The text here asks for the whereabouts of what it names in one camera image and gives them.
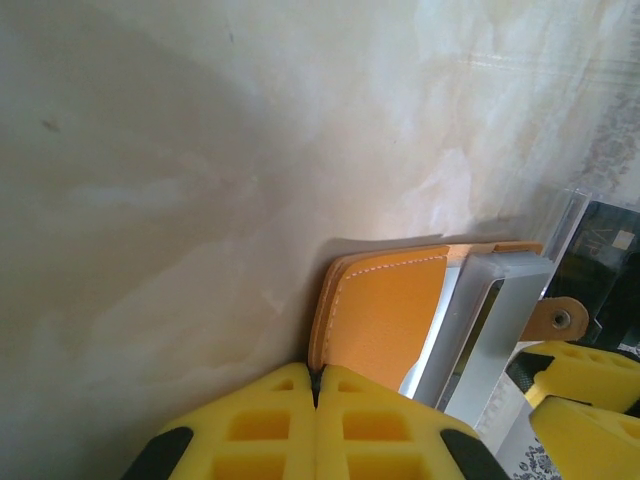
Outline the orange leather card holder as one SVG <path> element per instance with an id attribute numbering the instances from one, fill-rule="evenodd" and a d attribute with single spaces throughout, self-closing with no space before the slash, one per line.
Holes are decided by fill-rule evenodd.
<path id="1" fill-rule="evenodd" d="M 536 243 L 428 245 L 336 259 L 308 350 L 479 426 L 516 346 L 576 340 L 589 315 L 547 297 L 557 265 Z"/>

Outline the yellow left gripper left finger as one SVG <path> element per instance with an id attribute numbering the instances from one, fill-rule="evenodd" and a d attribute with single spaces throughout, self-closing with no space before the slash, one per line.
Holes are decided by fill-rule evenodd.
<path id="1" fill-rule="evenodd" d="M 170 421 L 120 480 L 314 480 L 315 412 L 302 363 Z"/>

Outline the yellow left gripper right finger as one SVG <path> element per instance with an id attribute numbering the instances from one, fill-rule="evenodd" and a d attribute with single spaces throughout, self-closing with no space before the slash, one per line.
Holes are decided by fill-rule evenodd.
<path id="1" fill-rule="evenodd" d="M 316 406 L 316 480 L 506 480 L 472 427 L 340 366 Z"/>

